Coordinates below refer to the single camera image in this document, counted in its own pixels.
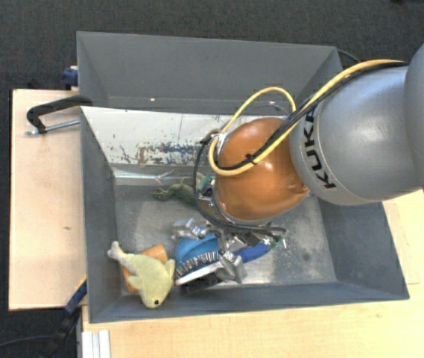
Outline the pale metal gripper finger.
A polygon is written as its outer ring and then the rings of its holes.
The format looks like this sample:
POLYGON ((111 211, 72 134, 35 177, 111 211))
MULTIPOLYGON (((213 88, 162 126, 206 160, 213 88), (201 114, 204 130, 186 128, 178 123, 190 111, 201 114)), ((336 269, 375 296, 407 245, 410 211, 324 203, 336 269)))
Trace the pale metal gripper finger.
POLYGON ((212 226, 207 220, 180 219, 171 226, 171 239, 204 239, 210 232, 212 226))
POLYGON ((221 267, 217 270, 218 278, 222 281, 232 280, 239 284, 243 283, 247 276, 243 259, 231 251, 220 253, 219 256, 221 267))

